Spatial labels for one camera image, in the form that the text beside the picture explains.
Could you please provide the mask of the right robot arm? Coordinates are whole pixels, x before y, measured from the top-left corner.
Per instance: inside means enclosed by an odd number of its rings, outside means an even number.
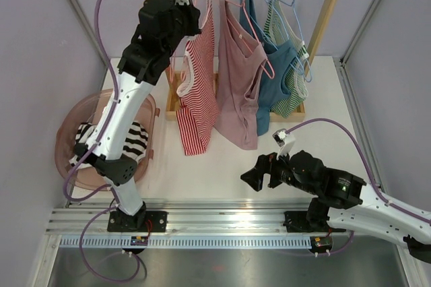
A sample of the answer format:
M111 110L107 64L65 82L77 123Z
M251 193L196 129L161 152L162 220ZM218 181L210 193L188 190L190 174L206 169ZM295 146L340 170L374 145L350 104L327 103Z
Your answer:
M393 199L347 171L329 168L305 151L293 156L260 155L240 178L260 191L266 174L270 188L287 184L313 196L305 215L312 230L328 226L361 232L430 262L430 212Z

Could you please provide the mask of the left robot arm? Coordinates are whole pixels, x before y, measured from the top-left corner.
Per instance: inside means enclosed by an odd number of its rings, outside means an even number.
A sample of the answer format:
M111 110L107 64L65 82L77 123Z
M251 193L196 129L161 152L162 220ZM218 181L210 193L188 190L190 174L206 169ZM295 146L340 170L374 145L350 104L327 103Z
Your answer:
M111 211L111 232L145 228L145 202L134 180L137 161L123 146L142 103L168 68L170 58L186 36L200 33L200 11L192 0L145 0L139 23L124 49L114 74L114 90L97 127L73 151L78 163L93 166L111 186L119 206Z

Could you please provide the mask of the black white striped tank top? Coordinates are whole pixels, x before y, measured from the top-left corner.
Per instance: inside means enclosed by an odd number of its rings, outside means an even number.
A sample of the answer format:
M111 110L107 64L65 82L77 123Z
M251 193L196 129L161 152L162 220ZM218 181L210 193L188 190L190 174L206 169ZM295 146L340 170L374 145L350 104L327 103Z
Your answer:
M87 138L93 134L96 125L81 123L75 135L76 144L86 143ZM145 128L137 121L133 121L123 144L122 154L140 163L146 156L149 135Z

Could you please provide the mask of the red white striped tank top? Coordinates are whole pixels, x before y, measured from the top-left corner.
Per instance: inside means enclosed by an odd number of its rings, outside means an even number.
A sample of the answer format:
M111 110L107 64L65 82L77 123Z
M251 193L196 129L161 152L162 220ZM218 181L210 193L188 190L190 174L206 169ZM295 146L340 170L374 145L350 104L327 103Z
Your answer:
M215 26L213 0L206 0L201 33L188 40L183 80L176 90L176 112L181 143L187 156L206 153L219 116L214 89Z

